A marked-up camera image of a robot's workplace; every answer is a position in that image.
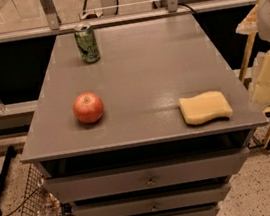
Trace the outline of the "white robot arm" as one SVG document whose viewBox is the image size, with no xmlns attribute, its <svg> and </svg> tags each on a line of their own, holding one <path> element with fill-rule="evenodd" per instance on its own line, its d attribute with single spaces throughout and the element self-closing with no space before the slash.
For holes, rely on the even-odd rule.
<svg viewBox="0 0 270 216">
<path fill-rule="evenodd" d="M 270 43 L 270 0 L 259 0 L 246 18 L 236 27 L 238 34 L 257 33 L 260 40 Z M 255 109 L 270 105 L 270 49 L 258 53 L 252 67 L 252 82 L 249 86 L 249 103 Z"/>
</svg>

